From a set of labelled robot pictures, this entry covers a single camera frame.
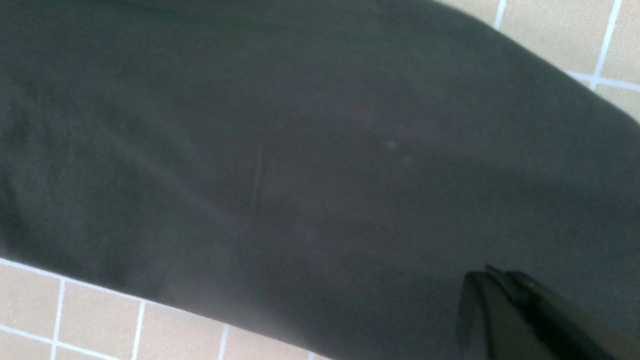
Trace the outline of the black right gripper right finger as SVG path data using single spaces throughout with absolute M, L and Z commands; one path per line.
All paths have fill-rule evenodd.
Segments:
M 639 342 L 569 303 L 523 271 L 485 271 L 530 324 L 537 339 L 558 360 L 637 360 Z

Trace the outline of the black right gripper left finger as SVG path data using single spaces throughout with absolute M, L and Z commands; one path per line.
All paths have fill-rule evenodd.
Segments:
M 462 283 L 457 317 L 462 360 L 554 360 L 524 315 L 487 273 L 470 271 Z

